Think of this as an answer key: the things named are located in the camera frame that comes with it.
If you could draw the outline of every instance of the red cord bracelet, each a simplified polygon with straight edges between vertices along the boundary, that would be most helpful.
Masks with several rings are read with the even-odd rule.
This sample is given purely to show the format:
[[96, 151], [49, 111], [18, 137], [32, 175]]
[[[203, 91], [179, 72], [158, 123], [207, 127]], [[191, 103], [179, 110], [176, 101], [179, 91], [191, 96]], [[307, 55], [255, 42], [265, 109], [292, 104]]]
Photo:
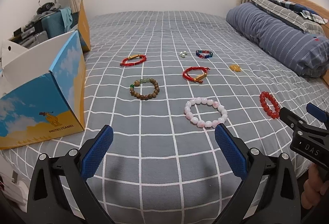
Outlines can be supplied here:
[[[135, 59], [139, 57], [141, 60], [138, 61], [138, 62], [130, 62], [130, 63], [126, 63], [126, 61], [130, 61], [132, 59]], [[127, 58], [125, 58], [121, 63], [120, 63], [120, 66], [133, 66], [133, 65], [138, 65], [142, 62], [146, 61], [146, 55], [141, 55], [141, 54], [137, 54], [137, 55], [134, 55], [134, 56], [128, 56]]]
[[[272, 103], [272, 105], [274, 106], [275, 112], [269, 108], [269, 106], [266, 103], [265, 98], [268, 98], [269, 101]], [[273, 119], [279, 118], [279, 112], [280, 112], [279, 103], [276, 101], [276, 99], [273, 97], [272, 94], [263, 91], [259, 96], [259, 101], [261, 102], [261, 105], [268, 116], [272, 117]]]
[[[192, 78], [188, 75], [188, 72], [192, 71], [192, 70], [202, 70], [203, 74], [198, 75], [196, 78]], [[191, 82], [198, 82], [199, 84], [202, 84], [203, 81], [202, 79], [205, 78], [207, 76], [208, 70], [210, 70], [210, 68], [206, 68], [206, 67], [190, 67], [187, 68], [184, 72], [183, 72], [183, 78], [185, 78], [188, 81]]]

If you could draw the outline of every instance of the hand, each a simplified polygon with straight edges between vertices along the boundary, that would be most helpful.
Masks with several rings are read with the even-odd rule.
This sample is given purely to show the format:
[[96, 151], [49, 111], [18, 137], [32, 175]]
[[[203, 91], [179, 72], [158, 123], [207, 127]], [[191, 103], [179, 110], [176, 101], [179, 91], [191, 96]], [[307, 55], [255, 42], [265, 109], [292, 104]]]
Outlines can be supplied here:
[[309, 167], [309, 178], [304, 183], [304, 192], [301, 196], [301, 203], [303, 208], [310, 209], [317, 205], [320, 201], [321, 195], [325, 195], [329, 187], [329, 181], [323, 183], [319, 176], [319, 171], [316, 164]]

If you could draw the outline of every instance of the gray checkered bed sheet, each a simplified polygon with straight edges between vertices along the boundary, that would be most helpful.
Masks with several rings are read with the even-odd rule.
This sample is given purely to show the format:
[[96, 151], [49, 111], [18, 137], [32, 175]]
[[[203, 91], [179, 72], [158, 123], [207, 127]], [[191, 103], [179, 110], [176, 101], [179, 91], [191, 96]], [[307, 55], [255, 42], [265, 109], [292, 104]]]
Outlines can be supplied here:
[[[250, 147], [278, 156], [290, 155], [297, 176], [309, 165], [289, 149], [291, 130], [269, 118], [259, 94], [269, 91], [309, 124], [321, 123], [306, 113], [313, 102], [328, 109], [329, 90], [319, 79], [303, 79], [237, 33], [223, 18], [196, 12], [123, 12], [90, 21], [92, 51], [85, 54], [85, 132], [3, 151], [6, 160], [27, 182], [40, 153], [61, 156], [95, 137], [104, 124], [114, 141], [95, 176], [87, 180], [101, 205], [116, 223], [212, 223], [240, 183], [214, 139], [213, 129], [199, 129], [188, 121], [184, 104], [192, 97], [219, 101], [228, 110], [226, 126]], [[211, 50], [200, 59], [195, 50]], [[179, 52], [186, 50], [186, 58]], [[121, 67], [133, 53], [147, 55], [134, 67]], [[237, 63], [242, 72], [229, 69]], [[210, 67], [203, 84], [186, 81], [190, 66]], [[140, 78], [154, 78], [157, 98], [140, 101], [129, 86]], [[152, 91], [143, 84], [140, 92]], [[207, 105], [193, 106], [203, 120], [219, 113]], [[70, 205], [77, 205], [68, 184], [62, 183]], [[253, 205], [258, 203], [263, 179]]]

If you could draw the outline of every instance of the blue gripper pad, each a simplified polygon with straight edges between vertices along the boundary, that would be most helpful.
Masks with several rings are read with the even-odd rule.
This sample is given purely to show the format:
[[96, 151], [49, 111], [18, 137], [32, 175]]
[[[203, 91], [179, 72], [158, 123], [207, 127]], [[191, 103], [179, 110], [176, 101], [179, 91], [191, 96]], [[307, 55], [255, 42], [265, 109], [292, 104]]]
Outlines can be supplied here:
[[215, 129], [215, 140], [234, 175], [244, 180], [247, 176], [247, 161], [230, 135], [220, 124], [217, 125]]
[[104, 155], [112, 144], [113, 129], [107, 126], [98, 139], [94, 142], [86, 156], [81, 163], [81, 177], [86, 181], [95, 175], [99, 164], [101, 163]]
[[306, 111], [322, 123], [328, 121], [327, 114], [312, 103], [307, 104]]

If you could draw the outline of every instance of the camel illustration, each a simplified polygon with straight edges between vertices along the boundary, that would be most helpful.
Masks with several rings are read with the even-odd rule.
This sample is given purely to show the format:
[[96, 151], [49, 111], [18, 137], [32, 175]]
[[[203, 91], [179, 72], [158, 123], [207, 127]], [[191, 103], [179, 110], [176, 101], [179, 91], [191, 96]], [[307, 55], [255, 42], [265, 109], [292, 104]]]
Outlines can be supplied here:
[[40, 112], [39, 115], [43, 115], [46, 117], [46, 120], [51, 123], [54, 127], [59, 127], [62, 125], [58, 122], [58, 118], [54, 115], [52, 115], [54, 112]]

